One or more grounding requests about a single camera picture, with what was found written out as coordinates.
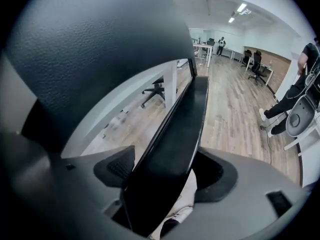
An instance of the ceiling light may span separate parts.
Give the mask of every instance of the ceiling light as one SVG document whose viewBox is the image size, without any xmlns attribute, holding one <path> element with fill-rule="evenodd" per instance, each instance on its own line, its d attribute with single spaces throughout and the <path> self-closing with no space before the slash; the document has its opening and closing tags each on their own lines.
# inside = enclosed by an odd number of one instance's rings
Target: ceiling light
<svg viewBox="0 0 320 240">
<path fill-rule="evenodd" d="M 243 4 L 241 4 L 240 5 L 240 7 L 238 8 L 238 10 L 236 10 L 237 12 L 239 12 L 239 13 L 241 13 L 242 12 L 242 10 L 244 9 L 244 8 L 246 8 L 246 4 L 245 3 L 243 3 Z"/>
</svg>

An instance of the laminate flooring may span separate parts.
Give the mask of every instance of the laminate flooring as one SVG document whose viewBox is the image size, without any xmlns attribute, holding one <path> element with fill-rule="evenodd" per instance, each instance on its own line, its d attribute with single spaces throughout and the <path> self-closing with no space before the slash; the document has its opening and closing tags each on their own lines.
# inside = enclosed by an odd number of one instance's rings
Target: laminate flooring
<svg viewBox="0 0 320 240">
<path fill-rule="evenodd" d="M 268 139 L 267 133 L 260 130 L 260 125 L 267 126 L 278 118 L 262 122 L 259 115 L 259 108 L 269 109 L 276 104 L 273 94 L 265 85 L 256 86 L 253 79 L 249 80 L 245 67 L 237 61 L 213 55 L 209 68 L 203 63 L 196 59 L 198 75 L 209 76 L 200 145 L 264 161 L 299 184 L 297 148 L 284 151 L 293 138 L 284 132 Z M 177 70 L 177 97 L 190 79 L 189 66 L 185 64 Z M 166 115 L 165 102 L 158 95 L 141 108 L 146 97 L 147 94 L 139 94 L 127 106 L 128 113 L 120 112 L 113 118 L 82 155 L 134 145 L 137 163 Z M 274 125 L 284 118 L 285 115 L 280 116 Z"/>
</svg>

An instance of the standing person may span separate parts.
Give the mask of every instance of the standing person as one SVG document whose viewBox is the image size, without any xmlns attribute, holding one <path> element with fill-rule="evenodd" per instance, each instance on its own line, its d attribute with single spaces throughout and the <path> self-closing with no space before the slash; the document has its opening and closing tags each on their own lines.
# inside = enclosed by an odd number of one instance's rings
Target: standing person
<svg viewBox="0 0 320 240">
<path fill-rule="evenodd" d="M 291 110 L 296 104 L 297 100 L 303 95 L 305 89 L 306 77 L 310 73 L 313 67 L 316 67 L 320 63 L 319 40 L 316 37 L 314 39 L 315 44 L 307 44 L 299 59 L 298 59 L 298 75 L 300 76 L 295 85 L 291 85 L 290 89 L 286 92 L 283 99 L 278 104 L 274 105 L 271 109 L 264 111 L 262 108 L 259 109 L 259 114 L 262 121 L 273 118 L 283 112 Z M 286 130 L 287 118 L 282 120 L 278 125 L 273 127 L 267 134 L 268 137 L 273 135 L 281 134 Z"/>
<path fill-rule="evenodd" d="M 216 55 L 218 55 L 218 53 L 220 52 L 219 56 L 221 56 L 222 50 L 224 49 L 225 45 L 226 45 L 226 41 L 224 40 L 225 38 L 222 37 L 219 41 L 218 41 L 218 50 L 216 52 Z"/>
</svg>

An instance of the black office chair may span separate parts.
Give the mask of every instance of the black office chair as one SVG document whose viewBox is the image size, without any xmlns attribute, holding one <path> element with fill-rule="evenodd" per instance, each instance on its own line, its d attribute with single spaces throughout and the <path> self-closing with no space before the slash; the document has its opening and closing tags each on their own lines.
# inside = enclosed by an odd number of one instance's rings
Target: black office chair
<svg viewBox="0 0 320 240">
<path fill-rule="evenodd" d="M 242 60 L 242 64 L 243 64 L 243 65 L 241 65 L 241 67 L 247 67 L 248 62 L 250 61 L 251 56 L 252 56 L 252 52 L 251 52 L 250 50 L 245 50 L 245 51 L 244 51 L 244 58 L 243 58 L 243 60 Z"/>
<path fill-rule="evenodd" d="M 250 68 L 250 70 L 252 71 L 252 73 L 254 75 L 250 75 L 248 77 L 248 79 L 252 78 L 255 81 L 255 85 L 258 85 L 258 80 L 262 80 L 261 77 L 266 78 L 267 75 L 263 72 L 260 71 L 260 67 L 261 67 L 261 52 L 259 50 L 257 50 L 254 54 L 253 54 L 253 58 L 254 58 L 254 64 L 253 66 Z"/>
<path fill-rule="evenodd" d="M 154 88 L 148 88 L 145 89 L 142 94 L 145 94 L 145 92 L 151 92 L 149 96 L 145 99 L 145 101 L 141 104 L 141 108 L 145 108 L 145 104 L 156 94 L 159 94 L 162 99 L 165 101 L 165 95 L 163 92 L 165 91 L 165 88 L 161 87 L 161 84 L 164 82 L 164 77 L 160 77 L 158 80 L 154 81 L 152 84 L 154 85 Z"/>
</svg>

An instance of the ceiling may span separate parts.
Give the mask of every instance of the ceiling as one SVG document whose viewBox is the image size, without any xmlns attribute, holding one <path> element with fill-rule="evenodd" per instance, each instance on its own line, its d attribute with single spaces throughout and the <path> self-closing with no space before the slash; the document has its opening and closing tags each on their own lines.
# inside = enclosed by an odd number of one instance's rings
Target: ceiling
<svg viewBox="0 0 320 240">
<path fill-rule="evenodd" d="M 191 18 L 206 23 L 228 24 L 232 13 L 241 5 L 238 0 L 175 0 L 175 3 L 184 16 L 187 25 Z M 255 5 L 248 4 L 246 9 L 249 9 L 251 13 L 237 15 L 230 25 L 247 29 L 268 26 L 277 21 L 272 16 L 259 10 Z"/>
</svg>

